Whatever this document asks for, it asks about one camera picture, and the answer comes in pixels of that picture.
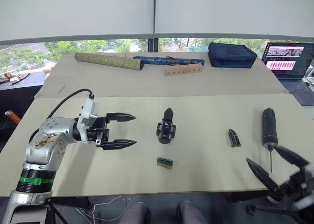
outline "road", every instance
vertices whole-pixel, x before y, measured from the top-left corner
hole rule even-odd
[[[31,44],[13,44],[0,46],[0,52],[11,52],[12,49],[31,49],[33,52],[41,51],[43,53],[49,52],[43,43],[31,43]]]

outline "blue patterned tube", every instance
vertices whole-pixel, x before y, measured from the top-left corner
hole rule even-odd
[[[188,65],[188,64],[205,64],[205,60],[202,59],[184,59],[184,58],[173,58],[171,56],[167,57],[149,57],[149,56],[134,56],[133,59],[140,59],[144,64],[152,65]]]

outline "laptop screen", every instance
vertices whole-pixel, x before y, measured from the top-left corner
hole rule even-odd
[[[262,62],[279,79],[302,79],[314,56],[314,44],[268,43]]]

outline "gray pants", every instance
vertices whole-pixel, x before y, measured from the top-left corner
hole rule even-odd
[[[144,224],[147,207],[143,203],[136,203],[126,210],[119,224]],[[178,204],[177,215],[181,224],[206,224],[202,212],[192,203]]]

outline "laptop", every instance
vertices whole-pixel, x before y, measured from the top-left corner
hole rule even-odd
[[[262,62],[303,106],[314,106],[314,92],[302,81],[314,57],[314,44],[267,43]]]

